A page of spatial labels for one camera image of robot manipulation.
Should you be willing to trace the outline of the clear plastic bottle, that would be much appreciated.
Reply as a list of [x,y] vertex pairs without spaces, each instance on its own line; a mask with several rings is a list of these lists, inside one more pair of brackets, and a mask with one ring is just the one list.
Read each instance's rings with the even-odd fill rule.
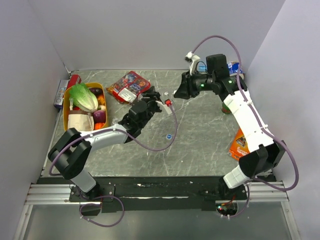
[[161,101],[162,97],[166,98],[169,96],[169,93],[166,92],[158,92],[158,91],[146,91],[141,94],[143,99],[150,99],[155,101]]
[[112,119],[112,124],[113,124],[113,125],[118,124],[119,121],[120,121],[120,120],[115,117],[115,118]]

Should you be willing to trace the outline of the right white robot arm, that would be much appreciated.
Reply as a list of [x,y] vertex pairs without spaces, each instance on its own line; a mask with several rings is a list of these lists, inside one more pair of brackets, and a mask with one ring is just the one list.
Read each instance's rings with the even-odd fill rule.
[[202,91],[212,91],[231,111],[247,143],[248,154],[239,159],[238,165],[219,179],[218,193],[223,199],[230,199],[238,188],[260,173],[278,165],[285,149],[270,137],[268,127],[263,123],[251,101],[249,90],[241,77],[230,76],[224,54],[206,58],[207,73],[200,73],[197,64],[200,57],[188,52],[185,60],[189,70],[182,73],[181,84],[173,96],[188,100]]

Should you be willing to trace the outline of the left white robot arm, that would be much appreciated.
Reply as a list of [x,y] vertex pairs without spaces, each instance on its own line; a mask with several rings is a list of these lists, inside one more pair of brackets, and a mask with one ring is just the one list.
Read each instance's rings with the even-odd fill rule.
[[80,132],[74,127],[65,131],[49,151],[48,159],[65,180],[80,189],[86,200],[95,200],[101,191],[99,183],[85,169],[90,153],[137,138],[153,115],[162,111],[158,106],[161,102],[160,93],[152,86],[140,95],[117,124],[93,132]]

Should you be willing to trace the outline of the green glass bottle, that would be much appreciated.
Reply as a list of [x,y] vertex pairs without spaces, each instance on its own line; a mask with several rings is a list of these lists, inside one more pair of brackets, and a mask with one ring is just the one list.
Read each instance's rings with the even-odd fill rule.
[[232,113],[231,110],[228,108],[228,106],[224,102],[221,103],[221,111],[227,115]]

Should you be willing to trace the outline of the blue tissue pack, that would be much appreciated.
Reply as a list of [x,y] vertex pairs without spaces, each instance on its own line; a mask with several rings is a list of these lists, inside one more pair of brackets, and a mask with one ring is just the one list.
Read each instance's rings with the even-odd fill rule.
[[199,72],[206,72],[207,71],[207,66],[206,65],[198,65],[197,70]]

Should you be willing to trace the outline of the red snack package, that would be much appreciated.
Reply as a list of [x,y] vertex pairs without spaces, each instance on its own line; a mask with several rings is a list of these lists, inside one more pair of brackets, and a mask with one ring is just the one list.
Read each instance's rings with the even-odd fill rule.
[[140,94],[146,92],[151,83],[137,74],[129,71],[122,78],[106,88],[107,92],[121,104],[132,104]]

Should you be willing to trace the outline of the red onion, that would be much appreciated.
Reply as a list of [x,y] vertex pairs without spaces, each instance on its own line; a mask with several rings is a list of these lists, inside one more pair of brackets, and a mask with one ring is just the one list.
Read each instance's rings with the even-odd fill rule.
[[97,110],[93,113],[93,120],[95,123],[105,123],[106,122],[106,111]]

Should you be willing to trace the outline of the dark eggplant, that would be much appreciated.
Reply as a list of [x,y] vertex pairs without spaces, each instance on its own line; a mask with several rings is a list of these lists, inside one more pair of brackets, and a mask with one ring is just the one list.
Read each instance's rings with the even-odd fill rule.
[[104,92],[103,92],[103,89],[102,88],[99,88],[99,87],[91,87],[89,88],[89,90],[95,95],[95,96],[100,96],[102,95]]

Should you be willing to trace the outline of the orange fruit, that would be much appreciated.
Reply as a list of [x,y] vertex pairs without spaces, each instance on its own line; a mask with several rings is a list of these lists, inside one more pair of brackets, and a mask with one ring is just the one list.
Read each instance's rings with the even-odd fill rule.
[[104,122],[97,122],[94,124],[94,130],[99,130],[104,127],[105,123]]

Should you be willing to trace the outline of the green cabbage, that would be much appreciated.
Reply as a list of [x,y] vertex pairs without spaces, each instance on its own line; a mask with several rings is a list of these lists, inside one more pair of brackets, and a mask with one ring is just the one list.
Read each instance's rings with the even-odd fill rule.
[[73,104],[85,112],[93,113],[98,110],[98,100],[85,83],[77,83],[69,90]]

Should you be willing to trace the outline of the yellow plastic basket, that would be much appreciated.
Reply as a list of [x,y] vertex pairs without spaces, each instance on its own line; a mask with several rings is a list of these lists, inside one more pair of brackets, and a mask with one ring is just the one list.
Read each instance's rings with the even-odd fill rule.
[[103,86],[99,83],[77,83],[68,88],[63,100],[65,130],[100,130],[109,126],[107,103]]

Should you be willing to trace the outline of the beige paper bag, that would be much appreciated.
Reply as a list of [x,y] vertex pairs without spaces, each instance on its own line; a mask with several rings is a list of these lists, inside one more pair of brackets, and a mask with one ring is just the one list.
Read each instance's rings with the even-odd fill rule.
[[67,129],[75,128],[79,132],[89,132],[94,130],[94,118],[89,112],[72,113],[68,115]]

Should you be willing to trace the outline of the orange razor box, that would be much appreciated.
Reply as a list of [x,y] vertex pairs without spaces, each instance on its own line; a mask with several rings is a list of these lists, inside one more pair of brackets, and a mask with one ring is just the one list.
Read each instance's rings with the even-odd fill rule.
[[245,138],[245,135],[243,134],[242,130],[239,128],[233,142],[230,145],[228,154],[233,159],[239,161],[241,157],[244,157],[245,155],[249,154],[250,151],[248,149],[248,143]]

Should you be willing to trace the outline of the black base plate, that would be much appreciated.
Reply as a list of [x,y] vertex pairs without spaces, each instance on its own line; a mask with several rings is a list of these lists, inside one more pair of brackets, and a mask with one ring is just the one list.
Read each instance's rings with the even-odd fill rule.
[[73,185],[69,201],[85,206],[85,215],[101,210],[118,211],[201,210],[216,211],[218,203],[228,205],[250,201],[250,185],[240,186],[233,196],[220,197],[219,176],[161,177],[96,177],[100,195],[86,199],[70,180],[61,177],[41,177],[37,184]]

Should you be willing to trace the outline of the aluminium rail frame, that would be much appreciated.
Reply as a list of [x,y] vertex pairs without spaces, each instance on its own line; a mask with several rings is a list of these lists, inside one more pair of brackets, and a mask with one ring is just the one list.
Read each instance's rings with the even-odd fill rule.
[[[72,184],[31,184],[24,201],[24,207],[18,227],[14,234],[14,240],[22,240],[29,223],[33,206],[36,205],[67,205],[71,195]],[[280,202],[284,213],[285,221],[293,240],[300,240],[301,236],[296,224],[288,195],[261,182],[254,182],[249,185],[249,202]]]

